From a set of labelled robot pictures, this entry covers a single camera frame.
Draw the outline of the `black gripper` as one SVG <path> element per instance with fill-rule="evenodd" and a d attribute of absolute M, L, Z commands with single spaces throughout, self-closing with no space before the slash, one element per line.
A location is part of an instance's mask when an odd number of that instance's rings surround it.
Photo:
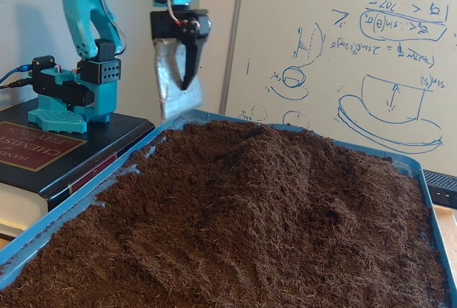
<path fill-rule="evenodd" d="M 174 14 L 178 21 L 167 11 L 150 14 L 163 123 L 202 104 L 201 85 L 196 75 L 212 27 L 205 9 L 175 11 Z"/>

